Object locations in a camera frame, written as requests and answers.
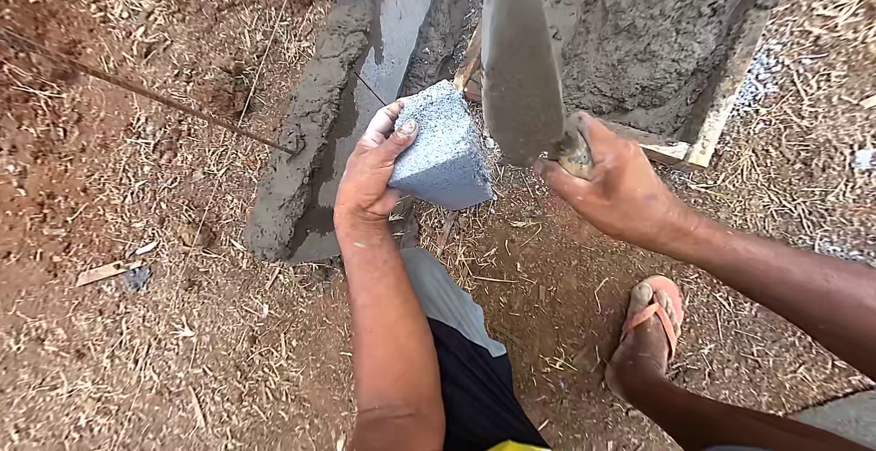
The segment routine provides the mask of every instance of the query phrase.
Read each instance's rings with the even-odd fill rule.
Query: forearm
[[[701,217],[666,254],[699,266],[876,378],[876,269]]]
[[[389,228],[341,225],[337,236],[349,279],[360,417],[365,412],[389,425],[410,419],[422,434],[438,435],[440,445],[443,404],[432,333]]]

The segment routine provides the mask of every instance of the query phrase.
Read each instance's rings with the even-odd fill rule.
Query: yellow fabric
[[[487,449],[487,451],[550,451],[550,449],[530,446],[528,444],[518,444],[514,441],[505,441]]]

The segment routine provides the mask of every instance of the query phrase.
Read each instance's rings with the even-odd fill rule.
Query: hand
[[[645,152],[586,112],[570,116],[590,146],[589,181],[559,163],[540,160],[535,172],[584,219],[614,239],[665,252],[697,227],[702,216],[654,174]]]
[[[334,199],[334,226],[338,230],[386,226],[400,197],[398,190],[389,189],[386,184],[396,157],[417,137],[416,121],[406,121],[386,137],[404,106],[401,99],[378,110],[349,156]]]

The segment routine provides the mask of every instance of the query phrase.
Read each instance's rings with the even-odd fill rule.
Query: trowel
[[[564,117],[542,0],[484,0],[482,25],[484,119],[503,155],[523,167],[547,153],[587,179],[593,159]]]

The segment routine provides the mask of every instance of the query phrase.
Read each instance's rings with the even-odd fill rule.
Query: black shorts
[[[490,352],[443,322],[429,319],[447,433],[446,451],[485,451],[504,442],[548,447],[514,397],[508,354]]]

